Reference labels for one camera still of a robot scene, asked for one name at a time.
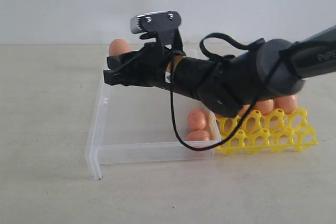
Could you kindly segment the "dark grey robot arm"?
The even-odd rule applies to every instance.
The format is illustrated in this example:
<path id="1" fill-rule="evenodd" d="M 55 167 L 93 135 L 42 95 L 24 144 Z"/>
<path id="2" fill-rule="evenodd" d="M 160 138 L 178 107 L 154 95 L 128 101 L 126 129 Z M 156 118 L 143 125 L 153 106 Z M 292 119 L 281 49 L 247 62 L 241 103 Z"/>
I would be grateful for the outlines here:
<path id="1" fill-rule="evenodd" d="M 293 43 L 259 39 L 244 45 L 223 33 L 209 38 L 222 39 L 244 53 L 220 56 L 200 44 L 205 58 L 196 59 L 181 49 L 149 42 L 139 51 L 108 57 L 104 82 L 168 90 L 233 118 L 245 105 L 296 94 L 307 78 L 335 72 L 334 27 Z"/>

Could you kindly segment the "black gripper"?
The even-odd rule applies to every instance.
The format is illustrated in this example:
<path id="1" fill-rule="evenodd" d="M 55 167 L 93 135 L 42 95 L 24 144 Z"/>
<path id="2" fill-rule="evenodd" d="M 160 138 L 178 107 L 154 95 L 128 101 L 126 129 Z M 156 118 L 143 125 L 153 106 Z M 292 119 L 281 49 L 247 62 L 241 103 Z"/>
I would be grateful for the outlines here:
<path id="1" fill-rule="evenodd" d="M 109 70 L 103 71 L 104 83 L 110 86 L 156 87 L 170 89 L 171 49 L 162 49 L 154 42 L 139 51 L 107 57 Z M 216 63 L 187 57 L 178 51 L 174 59 L 173 92 L 199 100 L 197 89 L 214 70 Z M 123 68 L 123 72 L 114 72 Z"/>

